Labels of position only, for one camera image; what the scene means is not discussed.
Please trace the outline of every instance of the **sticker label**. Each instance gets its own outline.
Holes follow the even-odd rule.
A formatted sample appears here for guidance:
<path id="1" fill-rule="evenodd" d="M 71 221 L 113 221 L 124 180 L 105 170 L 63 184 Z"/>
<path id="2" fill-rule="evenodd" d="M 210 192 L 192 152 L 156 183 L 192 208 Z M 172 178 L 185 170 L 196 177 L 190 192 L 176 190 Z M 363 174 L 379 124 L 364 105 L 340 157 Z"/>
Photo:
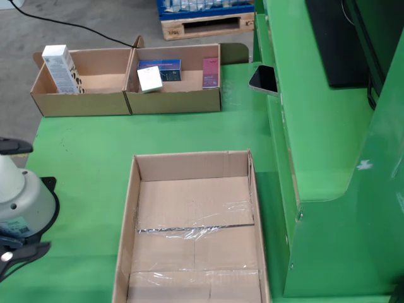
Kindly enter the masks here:
<path id="1" fill-rule="evenodd" d="M 0 233 L 14 237 L 24 237 L 31 232 L 23 217 L 0 221 Z"/>

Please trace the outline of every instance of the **blue crate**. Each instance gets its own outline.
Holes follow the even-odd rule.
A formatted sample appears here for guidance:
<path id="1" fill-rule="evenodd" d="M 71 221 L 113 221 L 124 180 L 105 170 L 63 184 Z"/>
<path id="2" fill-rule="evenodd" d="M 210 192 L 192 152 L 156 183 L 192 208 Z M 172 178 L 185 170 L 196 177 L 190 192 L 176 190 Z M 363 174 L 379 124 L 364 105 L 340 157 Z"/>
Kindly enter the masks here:
<path id="1" fill-rule="evenodd" d="M 157 0 L 160 20 L 251 13 L 254 5 L 247 0 Z"/>

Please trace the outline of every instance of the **green machine frame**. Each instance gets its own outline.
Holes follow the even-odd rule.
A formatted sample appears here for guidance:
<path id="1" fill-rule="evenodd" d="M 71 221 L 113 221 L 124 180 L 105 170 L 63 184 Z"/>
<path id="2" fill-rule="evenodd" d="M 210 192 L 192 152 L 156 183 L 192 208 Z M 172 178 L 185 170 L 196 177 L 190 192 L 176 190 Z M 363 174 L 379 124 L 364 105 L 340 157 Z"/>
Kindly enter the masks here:
<path id="1" fill-rule="evenodd" d="M 280 90 L 280 98 L 267 97 L 282 193 L 282 205 L 263 219 L 264 229 L 271 230 L 267 245 L 276 246 L 267 247 L 273 297 L 390 293 L 404 275 L 404 35 L 374 113 L 365 90 L 333 90 L 326 84 L 304 0 L 256 0 L 254 61 L 275 67 Z M 314 125 L 306 127 L 310 120 Z M 290 125 L 298 127 L 298 135 Z M 315 128 L 330 136 L 301 133 Z M 296 143 L 302 136 L 308 150 Z M 332 154 L 328 146 L 336 142 L 346 155 Z M 312 161 L 321 162 L 321 152 L 330 154 L 331 165 L 348 159 L 350 175 L 343 180 L 345 189 L 329 197 L 319 189 L 314 199 L 305 192 L 313 188 L 310 175 L 299 179 L 304 170 L 299 155 L 311 161 L 313 153 L 318 159 Z M 327 165 L 324 179 L 331 170 Z M 325 183 L 319 186 L 327 189 Z"/>

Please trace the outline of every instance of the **cardboard tray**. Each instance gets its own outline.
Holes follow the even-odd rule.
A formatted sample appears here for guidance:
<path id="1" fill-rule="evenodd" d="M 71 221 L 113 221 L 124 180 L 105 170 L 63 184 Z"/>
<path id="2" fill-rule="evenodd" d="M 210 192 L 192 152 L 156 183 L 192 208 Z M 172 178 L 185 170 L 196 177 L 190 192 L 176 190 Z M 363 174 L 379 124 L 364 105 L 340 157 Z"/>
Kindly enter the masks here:
<path id="1" fill-rule="evenodd" d="M 134 156 L 113 303 L 269 302 L 249 151 Z"/>
<path id="2" fill-rule="evenodd" d="M 138 36 L 133 44 L 143 47 Z M 40 71 L 31 89 L 31 96 L 44 117 L 130 115 L 123 92 L 131 58 L 130 48 L 71 50 L 71 57 L 80 72 L 86 93 L 57 93 L 42 52 L 33 54 Z"/>
<path id="3" fill-rule="evenodd" d="M 203 89 L 203 59 L 219 58 L 221 64 L 249 61 L 244 44 L 209 44 L 135 49 L 129 63 L 125 95 L 133 114 L 221 111 L 221 77 L 218 87 Z M 157 92 L 142 93 L 137 67 L 139 60 L 180 59 L 182 81 L 166 81 Z"/>

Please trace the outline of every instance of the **gray floor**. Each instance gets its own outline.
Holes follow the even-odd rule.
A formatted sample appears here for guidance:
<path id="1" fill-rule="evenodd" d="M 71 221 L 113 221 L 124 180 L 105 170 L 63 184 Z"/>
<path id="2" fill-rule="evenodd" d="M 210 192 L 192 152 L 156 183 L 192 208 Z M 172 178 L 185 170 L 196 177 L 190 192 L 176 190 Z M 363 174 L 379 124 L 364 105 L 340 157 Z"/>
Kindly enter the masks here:
<path id="1" fill-rule="evenodd" d="M 147 47 L 221 42 L 242 42 L 250 50 L 253 46 L 252 33 L 167 42 L 156 0 L 26 0 L 21 9 L 84 25 L 129 44 L 142 35 Z M 15 9 L 0 11 L 0 41 L 0 136 L 29 142 L 34 140 L 41 120 L 30 96 L 38 73 L 32 54 L 48 44 L 67 44 L 69 49 L 120 47 L 87 30 L 29 18 Z M 26 158 L 13 159 L 18 166 L 25 165 Z"/>

